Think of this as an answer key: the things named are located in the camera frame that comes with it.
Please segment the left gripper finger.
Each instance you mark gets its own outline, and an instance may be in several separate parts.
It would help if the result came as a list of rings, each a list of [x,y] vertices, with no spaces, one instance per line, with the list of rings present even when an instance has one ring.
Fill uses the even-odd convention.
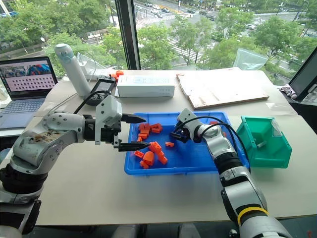
[[[131,143],[122,143],[119,141],[118,150],[119,152],[137,151],[150,146],[150,143],[144,141],[133,141]]]
[[[146,120],[138,115],[133,114],[122,114],[122,117],[120,119],[123,122],[126,123],[144,123]]]

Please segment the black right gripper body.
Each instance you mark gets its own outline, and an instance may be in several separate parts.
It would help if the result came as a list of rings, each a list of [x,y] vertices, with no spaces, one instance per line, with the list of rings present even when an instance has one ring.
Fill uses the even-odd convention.
[[[190,131],[188,129],[188,124],[189,123],[186,123],[186,124],[180,126],[181,124],[182,124],[181,122],[178,122],[176,124],[174,132],[181,133],[183,136],[188,136],[188,140],[190,140],[191,139]]]

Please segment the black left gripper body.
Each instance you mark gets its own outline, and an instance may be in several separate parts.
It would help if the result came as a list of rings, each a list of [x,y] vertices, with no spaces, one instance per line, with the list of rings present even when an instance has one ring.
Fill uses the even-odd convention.
[[[101,128],[101,141],[112,144],[114,148],[119,148],[118,134],[121,132],[121,121],[116,122],[112,126],[104,125]]]

